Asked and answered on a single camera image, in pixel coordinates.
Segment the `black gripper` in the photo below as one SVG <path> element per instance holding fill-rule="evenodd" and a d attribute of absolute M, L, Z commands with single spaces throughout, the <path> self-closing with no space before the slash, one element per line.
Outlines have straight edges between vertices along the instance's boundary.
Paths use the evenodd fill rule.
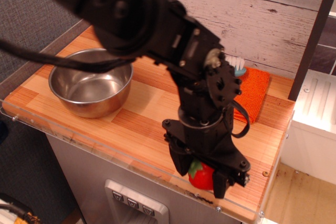
<path fill-rule="evenodd" d="M 214 170 L 213 193 L 217 199 L 223 199 L 234 184 L 246 186 L 250 163 L 232 138 L 244 137 L 249 131 L 247 112 L 239 106 L 229 106 L 207 121 L 199 121 L 183 110 L 179 110 L 179 117 L 179 120 L 162 122 L 177 172 L 185 176 L 194 159 L 211 167 Z"/>

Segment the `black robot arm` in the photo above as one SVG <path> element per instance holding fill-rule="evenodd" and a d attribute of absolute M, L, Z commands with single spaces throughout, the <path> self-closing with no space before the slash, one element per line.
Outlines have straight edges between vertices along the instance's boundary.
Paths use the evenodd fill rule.
<path fill-rule="evenodd" d="M 229 186 L 245 186 L 250 163 L 233 144 L 249 126 L 233 133 L 235 101 L 241 80 L 225 59 L 219 38 L 177 0 L 55 0 L 89 22 L 113 60 L 95 63 L 40 54 L 1 41 L 1 50 L 29 61 L 104 73 L 147 56 L 163 64 L 177 85 L 178 120 L 165 120 L 165 139 L 176 170 L 185 175 L 194 159 L 213 169 L 213 193 L 223 198 Z"/>

